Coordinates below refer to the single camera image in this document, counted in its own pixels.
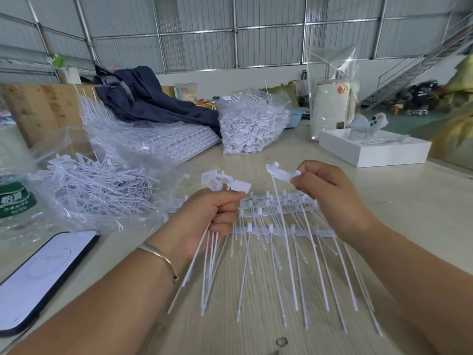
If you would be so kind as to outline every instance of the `smartphone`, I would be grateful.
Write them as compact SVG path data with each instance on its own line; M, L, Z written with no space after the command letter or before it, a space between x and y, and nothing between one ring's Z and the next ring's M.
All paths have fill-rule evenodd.
M97 243L98 231L54 235L0 284L0 337L20 334Z

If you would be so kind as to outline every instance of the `blue plastic basket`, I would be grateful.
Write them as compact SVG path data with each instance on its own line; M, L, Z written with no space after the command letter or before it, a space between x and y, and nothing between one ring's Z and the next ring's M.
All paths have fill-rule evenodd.
M309 112L309 109L304 107L293 108L290 113L291 119L287 124L286 129L296 128L299 125L299 122L302 118L302 114L304 114L305 112Z

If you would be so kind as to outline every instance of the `forearm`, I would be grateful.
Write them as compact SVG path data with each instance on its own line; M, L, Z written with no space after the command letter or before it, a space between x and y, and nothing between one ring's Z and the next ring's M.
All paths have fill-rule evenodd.
M442 354L473 349L473 276L379 221L347 241Z
M170 237L157 233L149 242L166 255L172 253L170 258L180 272L186 260L165 240ZM11 354L134 354L172 286L173 273L163 259L133 251Z

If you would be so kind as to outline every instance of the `silver bangle bracelet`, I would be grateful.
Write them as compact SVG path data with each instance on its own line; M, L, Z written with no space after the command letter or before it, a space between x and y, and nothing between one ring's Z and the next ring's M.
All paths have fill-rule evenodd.
M157 250L154 246L150 245L150 244L147 244L147 243L141 243L140 245L138 245L136 247L136 249L141 249L141 250L145 250L147 252L150 252L150 253L153 253L154 255L157 255L159 256L160 258L164 259L170 266L171 268L173 269L173 273L174 273L174 281L178 280L179 279L179 275L177 274L176 272L176 269L174 268L174 266L172 265L171 261L169 260L169 258L165 255L163 255L159 250Z

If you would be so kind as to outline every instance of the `person's left hand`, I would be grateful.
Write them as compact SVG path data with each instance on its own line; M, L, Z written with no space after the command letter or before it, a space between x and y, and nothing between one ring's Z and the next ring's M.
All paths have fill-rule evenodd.
M226 236L238 220L238 207L245 192L219 191L208 188L194 193L182 207L152 235L148 242L159 242L158 249L184 256L186 261L192 259L206 227L209 231L218 232L219 238ZM205 251L204 240L200 252Z

